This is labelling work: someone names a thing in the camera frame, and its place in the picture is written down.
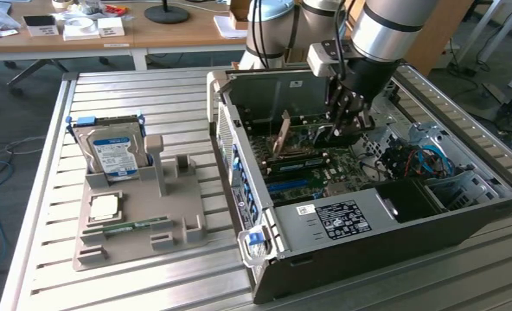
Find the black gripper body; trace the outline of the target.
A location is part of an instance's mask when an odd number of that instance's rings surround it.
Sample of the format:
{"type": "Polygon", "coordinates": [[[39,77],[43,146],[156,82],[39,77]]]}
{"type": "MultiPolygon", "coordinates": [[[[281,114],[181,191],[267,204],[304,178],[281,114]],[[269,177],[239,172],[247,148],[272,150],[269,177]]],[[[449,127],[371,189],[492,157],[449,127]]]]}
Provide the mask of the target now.
{"type": "Polygon", "coordinates": [[[355,92],[371,102],[385,87],[399,65],[400,60],[380,62],[367,57],[345,59],[341,66],[344,79],[339,82],[341,85],[339,100],[355,92]]]}

